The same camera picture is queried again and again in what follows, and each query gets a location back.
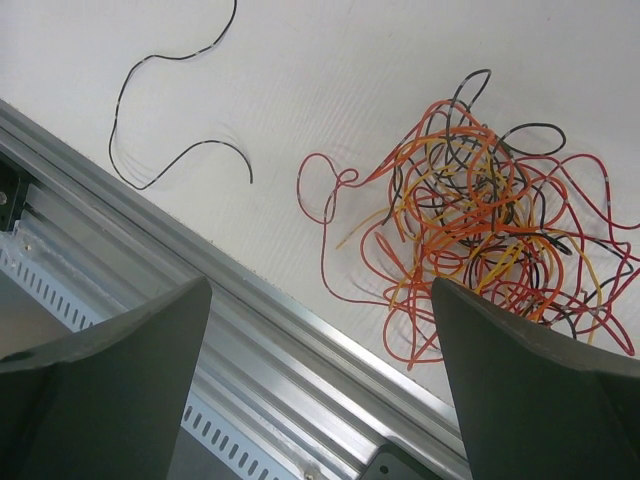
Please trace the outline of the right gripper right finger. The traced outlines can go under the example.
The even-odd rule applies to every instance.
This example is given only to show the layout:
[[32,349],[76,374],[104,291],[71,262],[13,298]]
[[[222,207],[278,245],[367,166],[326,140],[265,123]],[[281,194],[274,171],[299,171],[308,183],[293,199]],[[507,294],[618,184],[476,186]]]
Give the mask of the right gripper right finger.
[[638,478],[638,361],[444,278],[432,306],[473,478]]

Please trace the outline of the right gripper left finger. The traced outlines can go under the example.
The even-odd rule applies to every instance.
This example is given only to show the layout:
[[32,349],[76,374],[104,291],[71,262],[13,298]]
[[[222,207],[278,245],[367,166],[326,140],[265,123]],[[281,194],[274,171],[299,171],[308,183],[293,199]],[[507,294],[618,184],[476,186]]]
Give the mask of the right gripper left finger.
[[199,277],[2,358],[2,478],[166,478],[211,297]]

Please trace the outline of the aluminium rail frame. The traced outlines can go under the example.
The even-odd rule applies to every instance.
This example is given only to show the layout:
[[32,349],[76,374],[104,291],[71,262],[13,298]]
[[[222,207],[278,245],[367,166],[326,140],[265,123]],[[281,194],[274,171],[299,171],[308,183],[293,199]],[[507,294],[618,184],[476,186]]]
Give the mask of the aluminium rail frame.
[[1,155],[32,177],[1,243],[31,244],[104,320],[192,277],[211,282],[191,391],[293,479],[358,478],[385,443],[440,478],[470,477],[450,406],[9,105]]

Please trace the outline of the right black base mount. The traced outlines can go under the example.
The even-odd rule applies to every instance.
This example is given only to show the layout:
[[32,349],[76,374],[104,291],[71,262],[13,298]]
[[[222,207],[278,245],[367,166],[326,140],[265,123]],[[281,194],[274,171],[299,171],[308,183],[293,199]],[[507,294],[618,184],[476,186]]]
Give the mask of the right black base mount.
[[25,207],[32,177],[12,160],[1,157],[1,231],[11,231]]

